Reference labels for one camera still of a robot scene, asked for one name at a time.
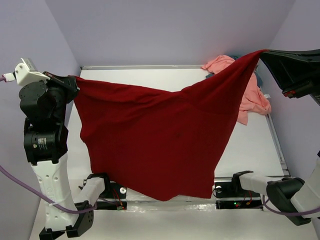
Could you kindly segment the red t shirt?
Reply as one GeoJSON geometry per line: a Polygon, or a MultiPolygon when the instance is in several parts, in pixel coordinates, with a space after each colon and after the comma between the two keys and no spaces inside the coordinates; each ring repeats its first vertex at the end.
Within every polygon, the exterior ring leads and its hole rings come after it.
{"type": "Polygon", "coordinates": [[[175,92],[77,77],[74,103],[91,171],[159,201],[209,199],[261,54],[175,92]]]}

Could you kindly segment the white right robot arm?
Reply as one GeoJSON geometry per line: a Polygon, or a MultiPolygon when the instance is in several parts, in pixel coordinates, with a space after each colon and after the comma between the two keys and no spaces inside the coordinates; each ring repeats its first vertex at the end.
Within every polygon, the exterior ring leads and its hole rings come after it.
{"type": "MultiPolygon", "coordinates": [[[[268,50],[260,55],[287,98],[311,96],[320,102],[320,51],[268,50]]],[[[230,190],[235,196],[247,191],[262,196],[262,204],[271,202],[275,209],[269,211],[286,216],[294,225],[301,226],[320,217],[320,164],[307,180],[299,177],[272,177],[241,171],[232,176],[230,190]]]]}

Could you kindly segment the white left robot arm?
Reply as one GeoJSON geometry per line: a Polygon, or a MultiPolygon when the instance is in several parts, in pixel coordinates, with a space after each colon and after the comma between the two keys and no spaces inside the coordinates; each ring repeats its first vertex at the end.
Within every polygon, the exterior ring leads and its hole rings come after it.
{"type": "Polygon", "coordinates": [[[92,227],[97,200],[110,194],[111,185],[107,175],[93,174],[84,181],[79,195],[72,197],[65,118],[67,104],[79,92],[76,78],[29,70],[16,79],[21,86],[20,109],[26,116],[23,147],[46,201],[45,226],[39,238],[80,237],[92,227]]]}

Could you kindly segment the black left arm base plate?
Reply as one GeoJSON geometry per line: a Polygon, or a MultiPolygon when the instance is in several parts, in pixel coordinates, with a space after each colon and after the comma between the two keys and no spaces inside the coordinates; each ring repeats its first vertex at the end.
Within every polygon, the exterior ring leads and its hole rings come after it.
{"type": "Polygon", "coordinates": [[[124,211],[127,209],[127,188],[111,181],[99,196],[97,210],[124,211]]]}

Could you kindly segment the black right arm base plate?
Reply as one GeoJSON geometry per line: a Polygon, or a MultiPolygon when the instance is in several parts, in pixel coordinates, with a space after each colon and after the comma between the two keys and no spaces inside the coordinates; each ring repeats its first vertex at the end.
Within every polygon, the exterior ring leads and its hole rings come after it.
{"type": "Polygon", "coordinates": [[[234,190],[230,181],[218,181],[212,194],[217,210],[262,209],[261,195],[250,190],[234,190]]]}

